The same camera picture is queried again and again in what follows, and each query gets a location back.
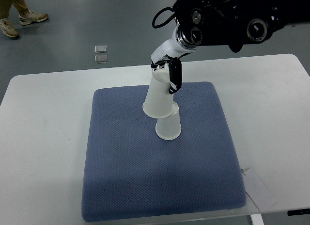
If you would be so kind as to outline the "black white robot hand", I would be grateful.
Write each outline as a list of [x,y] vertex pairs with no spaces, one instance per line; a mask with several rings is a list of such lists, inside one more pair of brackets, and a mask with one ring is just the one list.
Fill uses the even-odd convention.
[[169,94],[173,95],[182,86],[182,63],[183,56],[193,53],[197,49],[195,45],[189,45],[181,38],[173,35],[161,44],[151,55],[151,69],[154,73],[157,68],[169,67],[170,88]]

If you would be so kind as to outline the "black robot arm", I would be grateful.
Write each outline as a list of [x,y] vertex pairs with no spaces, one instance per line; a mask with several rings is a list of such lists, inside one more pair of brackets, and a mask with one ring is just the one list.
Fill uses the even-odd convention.
[[310,21],[310,0],[177,0],[172,8],[190,44],[228,45],[232,52]]

